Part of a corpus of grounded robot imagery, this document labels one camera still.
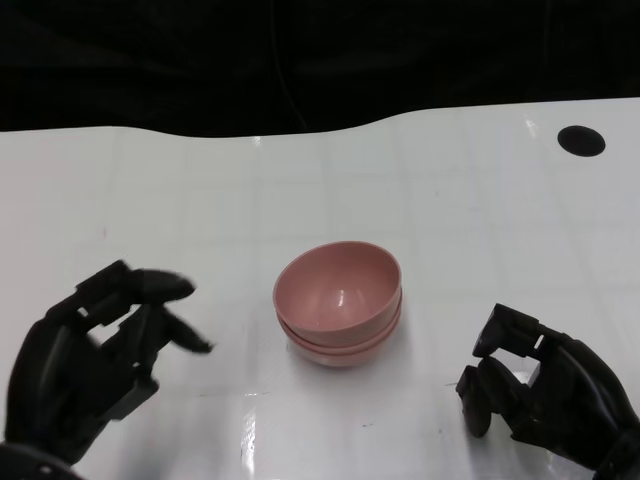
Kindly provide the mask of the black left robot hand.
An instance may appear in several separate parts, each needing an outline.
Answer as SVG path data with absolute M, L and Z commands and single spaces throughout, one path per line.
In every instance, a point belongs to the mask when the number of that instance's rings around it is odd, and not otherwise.
M 110 422 L 156 394 L 153 366 L 167 344 L 213 350 L 166 306 L 194 291 L 183 275 L 122 260 L 78 284 L 24 340 L 9 381 L 6 440 L 77 463 Z

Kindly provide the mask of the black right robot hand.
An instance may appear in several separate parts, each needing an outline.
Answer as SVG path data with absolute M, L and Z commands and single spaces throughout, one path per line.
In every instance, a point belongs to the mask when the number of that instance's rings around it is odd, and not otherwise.
M 588 346 L 536 318 L 494 306 L 456 385 L 466 426 L 483 437 L 494 415 L 513 440 L 593 471 L 639 476 L 639 417 L 616 374 Z

